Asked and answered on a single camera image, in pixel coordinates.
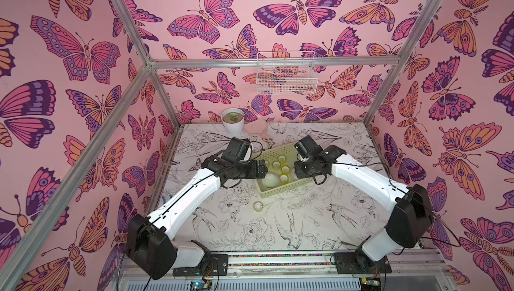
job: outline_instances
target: butterfly wallpaper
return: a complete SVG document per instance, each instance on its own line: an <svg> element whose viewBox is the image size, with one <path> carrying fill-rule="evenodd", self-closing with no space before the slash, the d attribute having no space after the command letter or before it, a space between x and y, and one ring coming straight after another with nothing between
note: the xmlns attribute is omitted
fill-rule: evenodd
<svg viewBox="0 0 514 291"><path fill-rule="evenodd" d="M377 113L372 122L395 180L426 187L436 217L457 236L440 221L426 234L444 241L434 246L464 291L514 288L514 14L506 1L444 0L433 36L421 38L397 80L394 121ZM426 175L414 181L411 169Z"/></svg>

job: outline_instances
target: pink wall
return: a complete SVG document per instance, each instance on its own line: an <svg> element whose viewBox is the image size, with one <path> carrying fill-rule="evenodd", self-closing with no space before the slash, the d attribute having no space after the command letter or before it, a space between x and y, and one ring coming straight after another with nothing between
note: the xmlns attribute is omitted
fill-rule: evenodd
<svg viewBox="0 0 514 291"><path fill-rule="evenodd" d="M400 76L391 105L395 122L377 114L373 123L395 179L429 187L434 210L463 244L436 242L463 290L514 286L510 1L444 0L433 43L417 57L430 65L414 77ZM461 10L474 13L459 20L454 12ZM434 40L439 31L454 41L447 44L443 34ZM430 236L458 244L440 224Z"/></svg>
<svg viewBox="0 0 514 291"><path fill-rule="evenodd" d="M60 3L51 0L51 4L48 0L5 1L0 15L0 178L3 190L0 197L0 266L48 203L77 154L97 131L95 122L104 120L105 114L97 114L95 105L104 104L107 113L110 112L129 85L131 75L134 76L141 67L135 51L128 52L126 39L112 36L114 14L108 0L82 0L76 7L72 6L75 12L68 7L74 0L60 0ZM82 39L89 45L89 52L83 50ZM93 59L92 71L88 70L85 57L89 54ZM156 94L149 93L153 95L153 115L149 113L146 101L141 99L130 107L129 114L136 119L141 115L143 122L146 116L149 120L156 118L150 150L145 147L143 153L138 151L131 136L131 125L124 117L123 126L116 129L105 152L107 156L113 144L123 140L124 147L120 145L115 153L119 156L114 163L105 156L101 159L102 169L94 174L98 178L91 174L89 191L80 198L80 191L77 191L41 250L46 254L41 256L40 253L29 268L38 274L49 268L51 274L39 282L29 282L25 287L50 283L45 287L51 288L59 281L59 287L70 290L92 290L99 285L102 267L111 248L121 245L111 245L115 235L119 234L120 201L125 193L130 194L133 207L125 198L129 213L132 208L143 213L145 205L142 202L148 200L153 188L146 187L138 196L135 188L123 181L124 172L139 163L146 163L155 152L159 154L156 167L159 172L162 165L159 143L163 141L166 145L171 140L171 135L163 134L158 122L159 116L165 115L162 103ZM88 101L86 107L82 104L84 98ZM127 181L131 185L134 183L134 179ZM86 275L82 276L69 268L70 263L73 266L73 261L69 260L74 258L73 254L48 250L54 247L67 249L74 242L75 231L78 229L79 234L85 231L87 221L103 199L109 200L110 210L107 212L105 208L100 212L106 218L101 215L96 218L97 224L103 224L102 227L107 229L105 236L102 232L91 231L80 243L80 237L75 241L86 264Z"/></svg>

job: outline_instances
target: pink butterfly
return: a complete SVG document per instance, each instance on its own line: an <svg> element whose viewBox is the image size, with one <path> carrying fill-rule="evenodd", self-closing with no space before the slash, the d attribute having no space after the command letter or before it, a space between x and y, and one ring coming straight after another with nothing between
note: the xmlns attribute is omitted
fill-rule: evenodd
<svg viewBox="0 0 514 291"><path fill-rule="evenodd" d="M231 101L229 99L232 99L232 97L239 97L239 92L237 92L235 89L235 84L228 81L227 75L223 72L218 73L218 87L216 84L209 80L209 83L211 84L212 88L203 88L205 91L215 92L215 93L204 93L194 96L196 99L200 100L209 100L213 103L222 102L226 105L230 104Z"/></svg>
<svg viewBox="0 0 514 291"><path fill-rule="evenodd" d="M181 110L178 110L178 108L175 107L175 109L177 109L177 117L180 123L188 123L193 119L200 118L201 116L200 111L194 108L191 100L182 102L180 108Z"/></svg>
<svg viewBox="0 0 514 291"><path fill-rule="evenodd" d="M127 5L128 11L130 12L132 16L132 20L134 20L134 23L136 24L136 29L139 32L139 35L141 35L141 38L152 40L152 41L158 41L159 39L154 36L152 33L148 32L147 30L143 29L142 27L145 26L145 24L141 21L145 22L162 22L162 19L160 17L157 17L145 10L138 9L136 3L134 0L124 0L125 4ZM123 31L123 34L126 34L125 27L123 26L123 22L121 21L118 12L114 8L114 5L112 4L111 0L109 0L109 4L111 5L112 13L114 14L114 26L112 27L112 36L117 37L120 35L121 31ZM130 53L132 50L132 41L130 40L130 37L127 35L127 49Z"/></svg>
<svg viewBox="0 0 514 291"><path fill-rule="evenodd" d="M148 116L146 116L145 122L143 122L141 115L139 115L138 123L136 118L129 114L128 124L132 127L132 139L137 141L137 149L141 151L145 146L146 149L150 149L150 140L154 138L155 117L149 123Z"/></svg>
<svg viewBox="0 0 514 291"><path fill-rule="evenodd" d="M173 123L170 118L161 114L159 116L159 122L162 125L162 133L167 137L169 134L173 134L175 132L175 127L173 127Z"/></svg>
<svg viewBox="0 0 514 291"><path fill-rule="evenodd" d="M185 15L175 19L168 26L168 32L172 36L182 35L188 39L199 36L213 44L220 37L216 26L229 29L239 22L230 8L232 2L234 0L203 0L205 11L200 9L200 15Z"/></svg>
<svg viewBox="0 0 514 291"><path fill-rule="evenodd" d="M394 114L393 114L393 108L391 105L394 105L394 101L392 100L393 97L396 95L398 90L400 89L400 82L396 82L391 89L389 90L389 93L385 97L384 101L380 105L380 108L378 108L378 113L384 117L387 121L391 123L391 125L394 123Z"/></svg>
<svg viewBox="0 0 514 291"><path fill-rule="evenodd" d="M368 107L371 105L371 100L375 98L378 88L380 88L380 85L382 84L383 80L380 76L382 76L382 74L373 75L371 79L369 79L367 90L363 90L361 88L361 94L347 95L341 98L341 102L348 102L348 104L356 105L357 107Z"/></svg>
<svg viewBox="0 0 514 291"><path fill-rule="evenodd" d="M116 67L116 60L120 57L120 49L116 44L104 41L90 48L89 43L85 44L81 39L84 43L82 47L69 31L39 16L32 16L30 27L43 38L48 51L64 58L63 64L70 80L86 80L88 70L93 70L93 76L98 82L109 84L109 68Z"/></svg>
<svg viewBox="0 0 514 291"><path fill-rule="evenodd" d="M293 1L296 2L296 6L289 4L263 6L254 12L254 17L269 28L274 28L280 23L275 30L277 35L297 34L298 20L302 24L307 24L307 17L309 17L312 25L319 28L323 22L332 20L336 16L336 11L318 6L336 8L341 4L341 0L307 0L305 5L301 0L292 0L291 2Z"/></svg>

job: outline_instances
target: purple butterfly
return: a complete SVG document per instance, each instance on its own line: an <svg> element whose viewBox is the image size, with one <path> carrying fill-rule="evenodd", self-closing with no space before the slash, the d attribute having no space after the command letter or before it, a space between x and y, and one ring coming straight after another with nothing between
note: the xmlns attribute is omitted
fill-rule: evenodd
<svg viewBox="0 0 514 291"><path fill-rule="evenodd" d="M475 224L469 218L463 218L460 223L469 232L464 232L465 237L459 237L462 247L469 253L473 253L473 262L480 270L487 273L496 287L501 291L511 291L511 286L502 268L493 259L496 256L498 261L504 265L506 262L503 256L510 256L512 249L500 246L493 247L491 243L505 244L514 241L514 223L502 222L495 223L487 218L479 217Z"/></svg>
<svg viewBox="0 0 514 291"><path fill-rule="evenodd" d="M327 119L337 113L337 110L333 108L311 109L311 106L302 107L298 102L289 99L279 99L277 100L277 105L280 111L285 111L280 115L289 120L296 119L296 117L300 116L300 119L305 117L305 121L320 121L320 118Z"/></svg>
<svg viewBox="0 0 514 291"><path fill-rule="evenodd" d="M239 22L230 8L234 0L203 0L204 10L199 15L185 15L175 19L168 27L172 36L181 35L188 39L199 36L213 44L220 37L215 26L229 29Z"/></svg>
<svg viewBox="0 0 514 291"><path fill-rule="evenodd" d="M319 28L326 20L332 20L336 16L336 11L316 6L328 6L336 8L341 4L341 0L307 0L305 5L301 0L292 0L296 6L289 4L266 5L254 12L255 19L269 28L274 28L277 35L286 33L298 33L298 20L302 24L307 24L307 17L316 28Z"/></svg>
<svg viewBox="0 0 514 291"><path fill-rule="evenodd" d="M252 100L252 103L248 102L246 108L241 108L243 113L245 114L245 121L255 121L257 120L257 114L260 115L269 115L272 114L271 108L269 105L271 104L271 95L256 95Z"/></svg>
<svg viewBox="0 0 514 291"><path fill-rule="evenodd" d="M500 83L514 80L514 57L510 55L514 54L514 43L512 42L513 34L514 12L505 19L505 22L500 26L498 33L492 41L493 45L507 50L508 53L495 49L486 50L482 54L482 62L485 63L485 69L482 73L483 77L504 74L500 79ZM514 83L510 83L494 96L494 101L500 102L506 106L506 111L510 115L514 115L513 95Z"/></svg>
<svg viewBox="0 0 514 291"><path fill-rule="evenodd" d="M232 97L239 97L239 92L235 90L235 84L228 81L228 77L223 72L218 73L218 86L216 87L216 84L209 80L209 83L211 84L212 88L203 88L205 91L215 92L215 93L204 93L194 96L196 99L200 100L209 100L213 103L222 102L226 105L230 104L231 101L229 99L232 99Z"/></svg>
<svg viewBox="0 0 514 291"><path fill-rule="evenodd" d="M125 193L121 197L120 207L118 209L118 232L119 235L114 234L113 243L116 243L109 253L105 264L103 265L100 279L98 280L97 291L104 291L109 285L109 282L118 267L118 261L125 255L127 249L127 231L129 230L129 222L137 215L137 209L134 208L134 203L130 195Z"/></svg>
<svg viewBox="0 0 514 291"><path fill-rule="evenodd" d="M439 176L436 177L434 182L428 183L427 185L427 192L428 197L430 198L430 201L432 202L432 208L434 212L439 212L443 209L446 203L446 181ZM441 215L442 214L435 214L436 218L434 221L433 226L429 229L430 236L432 238L436 238L437 240L445 241L447 243L439 242L439 241L433 241L434 245L437 246L441 253L443 254L444 258L447 260L452 260L452 249L450 243L450 239L448 238L448 234L446 232L446 229L444 225L441 223Z"/></svg>
<svg viewBox="0 0 514 291"><path fill-rule="evenodd" d="M389 167L393 164L398 168L398 178L402 179L405 184L412 181L420 181L427 177L427 172L420 164L410 158L405 158L402 150L398 149L393 137L388 133L384 134L384 149L386 150L384 157L387 159Z"/></svg>
<svg viewBox="0 0 514 291"><path fill-rule="evenodd" d="M148 186L155 184L155 171L159 162L159 152L151 155L148 163L143 168L132 166L123 172L122 180L128 184L128 187L136 187L137 197L145 192L146 183Z"/></svg>
<svg viewBox="0 0 514 291"><path fill-rule="evenodd" d="M347 95L341 98L341 102L348 102L350 105L354 104L357 107L368 107L371 105L371 100L375 98L378 88L380 88L382 84L383 80L380 78L380 76L382 76L382 74L375 74L371 77L371 79L369 79L367 91L361 88L361 94Z"/></svg>

